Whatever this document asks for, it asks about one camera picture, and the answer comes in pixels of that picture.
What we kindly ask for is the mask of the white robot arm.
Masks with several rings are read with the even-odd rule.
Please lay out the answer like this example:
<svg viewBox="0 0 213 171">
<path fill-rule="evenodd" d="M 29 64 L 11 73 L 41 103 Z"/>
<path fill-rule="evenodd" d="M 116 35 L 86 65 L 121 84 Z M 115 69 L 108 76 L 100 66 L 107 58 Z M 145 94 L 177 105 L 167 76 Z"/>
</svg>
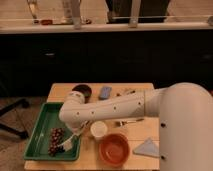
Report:
<svg viewBox="0 0 213 171">
<path fill-rule="evenodd" d="M 72 91 L 59 118 L 76 131 L 86 121 L 157 117 L 160 171 L 213 171 L 213 96 L 194 83 L 87 103 Z"/>
</svg>

